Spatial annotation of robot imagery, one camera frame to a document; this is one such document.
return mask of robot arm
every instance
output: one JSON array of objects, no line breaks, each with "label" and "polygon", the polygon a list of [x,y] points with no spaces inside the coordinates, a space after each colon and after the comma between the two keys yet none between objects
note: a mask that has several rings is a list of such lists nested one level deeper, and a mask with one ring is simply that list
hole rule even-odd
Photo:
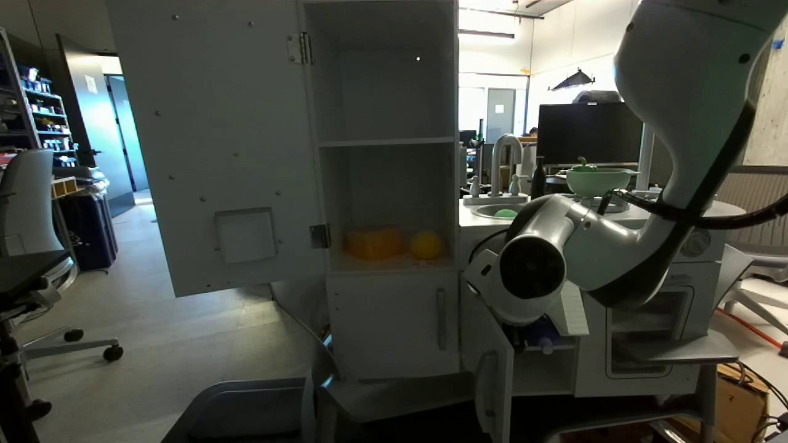
[{"label": "robot arm", "polygon": [[671,178],[661,205],[683,217],[649,217],[642,229],[626,229],[569,197],[535,199],[496,255],[500,281],[515,301],[549,298],[563,281],[602,305],[654,295],[692,218],[712,205],[748,140],[748,78],[786,9],[788,0],[640,3],[616,57],[616,82],[666,146]]}]

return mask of yellow object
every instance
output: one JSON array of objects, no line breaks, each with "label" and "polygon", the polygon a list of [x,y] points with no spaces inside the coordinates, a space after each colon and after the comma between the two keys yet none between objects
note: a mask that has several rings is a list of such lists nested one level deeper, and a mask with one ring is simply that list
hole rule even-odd
[{"label": "yellow object", "polygon": [[411,236],[411,254],[419,261],[432,261],[443,255],[443,238],[436,232],[419,232]]},{"label": "yellow object", "polygon": [[345,248],[361,261],[382,261],[404,252],[404,236],[397,229],[345,232]]}]

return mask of chair wheel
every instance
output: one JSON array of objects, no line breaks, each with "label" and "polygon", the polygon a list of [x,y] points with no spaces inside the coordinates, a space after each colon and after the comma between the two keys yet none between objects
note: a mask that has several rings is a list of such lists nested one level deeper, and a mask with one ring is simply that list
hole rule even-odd
[{"label": "chair wheel", "polygon": [[120,345],[111,345],[111,346],[102,349],[102,360],[105,361],[116,361],[120,356],[123,356],[123,346]]},{"label": "chair wheel", "polygon": [[48,402],[35,398],[35,402],[26,403],[30,421],[44,418],[48,412],[52,412]]},{"label": "chair wheel", "polygon": [[63,333],[63,341],[79,341],[83,337],[83,329],[69,329]]}]

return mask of floor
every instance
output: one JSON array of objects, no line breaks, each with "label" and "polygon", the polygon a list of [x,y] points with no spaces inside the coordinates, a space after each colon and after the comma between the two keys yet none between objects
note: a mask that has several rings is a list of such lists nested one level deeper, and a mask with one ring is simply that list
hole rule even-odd
[{"label": "floor", "polygon": [[[105,365],[97,353],[30,365],[32,394],[53,403],[37,423],[44,443],[160,440],[208,385],[304,371],[307,337],[276,311],[265,290],[171,295],[152,205],[120,215],[116,233],[120,254],[112,268],[83,274],[63,290],[63,302],[16,333],[24,340],[76,324],[85,340],[118,337],[125,346],[116,365]],[[773,305],[788,319],[788,302]],[[735,312],[760,324],[743,307]],[[786,360],[724,317],[716,329],[788,392]]]}]

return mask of open cabinet door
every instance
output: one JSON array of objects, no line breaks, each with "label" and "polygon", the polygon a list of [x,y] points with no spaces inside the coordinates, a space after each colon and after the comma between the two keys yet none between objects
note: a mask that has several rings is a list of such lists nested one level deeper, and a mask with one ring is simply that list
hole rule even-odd
[{"label": "open cabinet door", "polygon": [[109,0],[174,293],[322,274],[293,0]]}]

